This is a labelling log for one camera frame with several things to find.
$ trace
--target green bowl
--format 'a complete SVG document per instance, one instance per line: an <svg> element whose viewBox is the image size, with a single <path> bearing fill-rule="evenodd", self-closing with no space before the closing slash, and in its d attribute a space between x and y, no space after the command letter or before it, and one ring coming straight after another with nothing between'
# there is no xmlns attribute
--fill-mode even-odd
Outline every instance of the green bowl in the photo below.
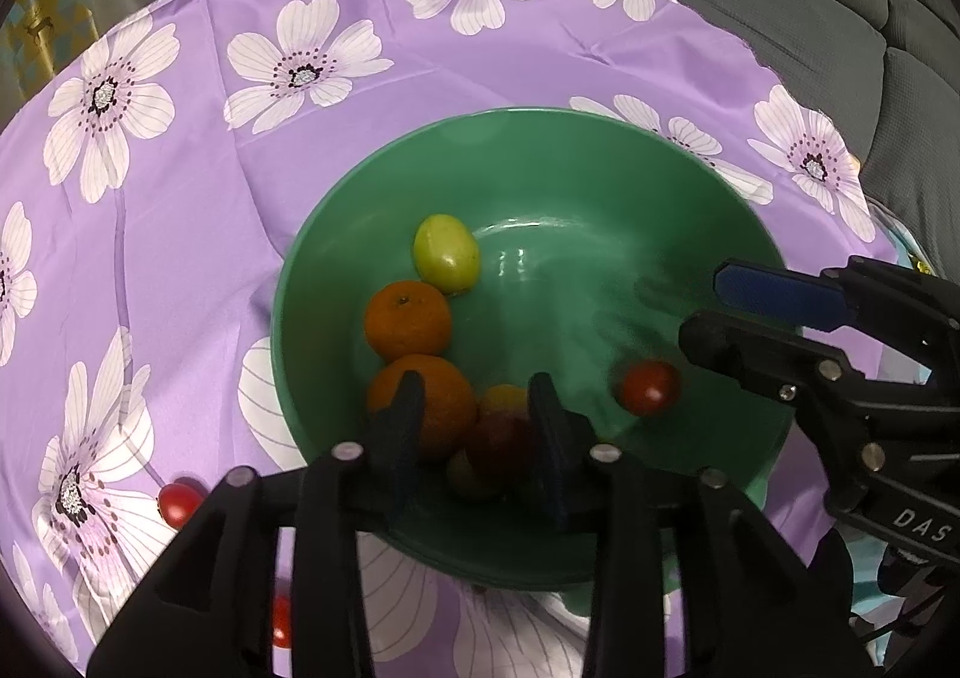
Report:
<svg viewBox="0 0 960 678"><path fill-rule="evenodd" d="M280 405L306 459L357 439L368 382L382 366L363 313L387 283L416 278L419 223L444 212L474 232L477 286L450 301L446 356L480 394L553 377L597 434L656 467L714 466L762 505L789 413L693 368L680 322L717 307L726 258L782 266L760 220L699 159L613 119L502 109L444 120L371 155L323 198L287 254L272 315ZM668 359L678 403L637 419L613 398L625 363ZM518 501L467 504L424 472L384 539L474 583L558 590L592 577L593 537L558 536Z"/></svg>

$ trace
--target cherry tomato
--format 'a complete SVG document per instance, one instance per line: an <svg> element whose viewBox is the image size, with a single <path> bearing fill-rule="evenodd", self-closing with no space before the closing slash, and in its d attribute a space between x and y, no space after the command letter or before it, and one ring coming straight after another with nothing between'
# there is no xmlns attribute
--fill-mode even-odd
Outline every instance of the cherry tomato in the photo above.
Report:
<svg viewBox="0 0 960 678"><path fill-rule="evenodd" d="M620 404L635 416L650 416L680 398L680 372L666 361L649 359L631 366L620 384Z"/></svg>
<svg viewBox="0 0 960 678"><path fill-rule="evenodd" d="M290 598L287 595L274 597L274 646L290 647Z"/></svg>
<svg viewBox="0 0 960 678"><path fill-rule="evenodd" d="M157 495L157 509L167 525L174 529L184 528L184 523L203 502L199 491L186 483L167 483Z"/></svg>

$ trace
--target orange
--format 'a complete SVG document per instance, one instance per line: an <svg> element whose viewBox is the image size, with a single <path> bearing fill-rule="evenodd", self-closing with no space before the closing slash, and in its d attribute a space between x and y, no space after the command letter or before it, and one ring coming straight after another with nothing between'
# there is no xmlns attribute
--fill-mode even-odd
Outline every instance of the orange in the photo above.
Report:
<svg viewBox="0 0 960 678"><path fill-rule="evenodd" d="M453 316L446 296L432 285L400 280L373 295L364 313L363 332L387 362L410 353L439 355L450 344Z"/></svg>
<svg viewBox="0 0 960 678"><path fill-rule="evenodd" d="M414 353L387 364L367 389L367 411L372 415L388 406L397 393L403 373L410 370L418 371L424 378L426 405L419 437L421 459L443 460L459 448L477 417L473 389L449 361Z"/></svg>

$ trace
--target gray sofa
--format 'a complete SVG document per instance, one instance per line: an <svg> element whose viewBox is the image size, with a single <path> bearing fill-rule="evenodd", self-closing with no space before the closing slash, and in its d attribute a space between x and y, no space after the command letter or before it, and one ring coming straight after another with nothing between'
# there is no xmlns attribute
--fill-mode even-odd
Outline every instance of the gray sofa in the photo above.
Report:
<svg viewBox="0 0 960 678"><path fill-rule="evenodd" d="M960 14L950 0L681 0L829 114L866 195L960 281Z"/></svg>

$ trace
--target floral tablecloth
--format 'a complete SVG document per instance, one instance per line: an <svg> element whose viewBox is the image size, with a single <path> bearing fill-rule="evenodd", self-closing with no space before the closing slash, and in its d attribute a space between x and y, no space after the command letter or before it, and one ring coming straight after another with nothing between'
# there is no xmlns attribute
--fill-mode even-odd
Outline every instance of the floral tablecloth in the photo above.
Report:
<svg viewBox="0 0 960 678"><path fill-rule="evenodd" d="M0 138L0 555L80 670L173 536L161 486L304 462L268 320L311 208L392 139L516 104L674 140L751 203L791 268L893 257L829 118L674 0L153 4ZM832 339L877 371L876 344ZM823 491L795 432L766 512L807 560L829 527ZM375 537L361 553L381 675L578 673L582 622L552 596L481 593ZM679 606L665 607L677 671Z"/></svg>

